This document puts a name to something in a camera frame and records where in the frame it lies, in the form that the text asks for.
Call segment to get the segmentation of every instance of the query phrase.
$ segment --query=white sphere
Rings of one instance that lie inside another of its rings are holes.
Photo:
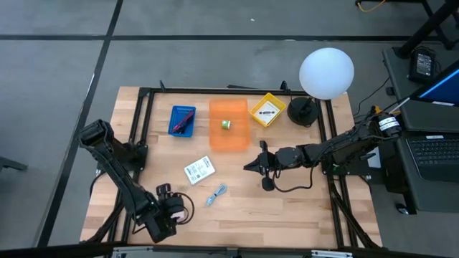
[[[301,87],[320,100],[330,100],[345,93],[353,78],[354,64],[351,58],[331,47],[312,52],[300,68]]]

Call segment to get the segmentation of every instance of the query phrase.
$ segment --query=laptop screen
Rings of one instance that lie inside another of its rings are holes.
[[[444,105],[459,104],[459,69],[450,73],[443,80],[421,93],[419,99],[431,100]]]

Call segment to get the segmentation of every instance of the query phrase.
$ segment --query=black lamp base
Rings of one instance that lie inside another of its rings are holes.
[[[295,124],[309,127],[318,118],[317,104],[310,97],[297,97],[290,101],[287,114]]]

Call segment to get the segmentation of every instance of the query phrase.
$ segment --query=yellow box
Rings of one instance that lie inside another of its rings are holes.
[[[267,102],[271,102],[272,104],[274,104],[274,106],[276,106],[280,111],[275,115],[275,117],[273,119],[271,119],[271,121],[269,123],[265,123],[263,122],[261,119],[257,118],[255,113]],[[274,97],[273,94],[271,93],[267,93],[263,99],[261,99],[259,101],[258,104],[256,104],[256,106],[253,107],[253,109],[251,109],[250,111],[250,114],[252,115],[253,119],[255,119],[256,121],[258,121],[261,125],[263,125],[264,127],[267,127],[269,126],[275,119],[277,116],[279,116],[279,114],[282,113],[282,111],[285,109],[285,103],[280,101],[278,98]]]

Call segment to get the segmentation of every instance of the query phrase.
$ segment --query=gray floor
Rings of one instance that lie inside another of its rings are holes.
[[[410,35],[426,19],[417,4],[386,3],[369,14],[354,0],[125,0],[115,34]],[[431,1],[435,10],[441,1]],[[0,1],[0,34],[104,34],[115,1]],[[452,19],[445,33],[459,37]],[[112,42],[88,122],[109,120],[119,86],[299,88],[298,68],[321,47],[337,47],[356,69],[351,105],[387,78],[381,51],[391,42],[144,41]],[[102,42],[0,41],[0,156],[28,163],[0,173],[0,249],[30,247],[55,183]],[[383,91],[362,110],[392,103]],[[51,244],[76,243],[85,217],[95,161],[78,151]],[[399,196],[373,190],[384,246],[458,257],[459,215],[393,209]],[[201,257],[168,254],[168,257]]]

